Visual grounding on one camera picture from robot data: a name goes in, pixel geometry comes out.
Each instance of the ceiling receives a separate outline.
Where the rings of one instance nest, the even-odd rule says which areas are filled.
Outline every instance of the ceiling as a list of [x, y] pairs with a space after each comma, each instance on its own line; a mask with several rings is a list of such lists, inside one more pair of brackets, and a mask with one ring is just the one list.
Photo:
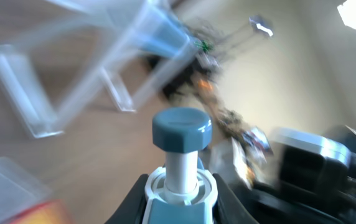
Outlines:
[[345, 112], [356, 129], [356, 30], [344, 25], [337, 6], [341, 0], [298, 0], [298, 7]]

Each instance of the wall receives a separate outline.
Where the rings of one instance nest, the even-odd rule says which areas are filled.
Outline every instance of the wall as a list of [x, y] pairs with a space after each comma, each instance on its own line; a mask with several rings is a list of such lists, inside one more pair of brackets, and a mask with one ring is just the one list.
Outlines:
[[[261, 14], [273, 22], [274, 37], [245, 41], [218, 81], [226, 107], [267, 133], [285, 126], [321, 133], [335, 124], [353, 123], [330, 83], [300, 21], [294, 1], [197, 1], [179, 14], [193, 22], [201, 14], [229, 33]], [[248, 30], [243, 36], [251, 34]]]
[[337, 6], [343, 2], [298, 1], [310, 38], [332, 71], [334, 81], [356, 119], [356, 30], [342, 22]]

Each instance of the white chair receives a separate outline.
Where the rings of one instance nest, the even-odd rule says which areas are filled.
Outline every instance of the white chair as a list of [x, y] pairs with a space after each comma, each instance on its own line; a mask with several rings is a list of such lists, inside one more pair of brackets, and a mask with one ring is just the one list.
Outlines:
[[[35, 138], [63, 132], [64, 127], [106, 87], [120, 111], [135, 111], [190, 63], [198, 48], [195, 39], [168, 10], [152, 0], [76, 0], [52, 2], [79, 12], [58, 18], [0, 44], [0, 82]], [[88, 65], [53, 107], [30, 62], [28, 53], [60, 35], [95, 26], [103, 32]], [[162, 61], [131, 96], [121, 68], [142, 52]]]

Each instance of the white cylinder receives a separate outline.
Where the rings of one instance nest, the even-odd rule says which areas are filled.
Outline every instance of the white cylinder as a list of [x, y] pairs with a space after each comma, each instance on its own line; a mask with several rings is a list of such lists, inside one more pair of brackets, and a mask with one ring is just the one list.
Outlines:
[[166, 186], [177, 194], [187, 194], [197, 184], [197, 151], [166, 153]]

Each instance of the blue cap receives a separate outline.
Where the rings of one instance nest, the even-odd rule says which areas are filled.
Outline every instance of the blue cap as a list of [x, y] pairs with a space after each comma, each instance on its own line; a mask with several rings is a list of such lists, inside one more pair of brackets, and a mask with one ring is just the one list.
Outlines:
[[153, 144], [166, 152], [189, 153], [210, 144], [210, 116], [195, 108], [170, 108], [153, 117]]

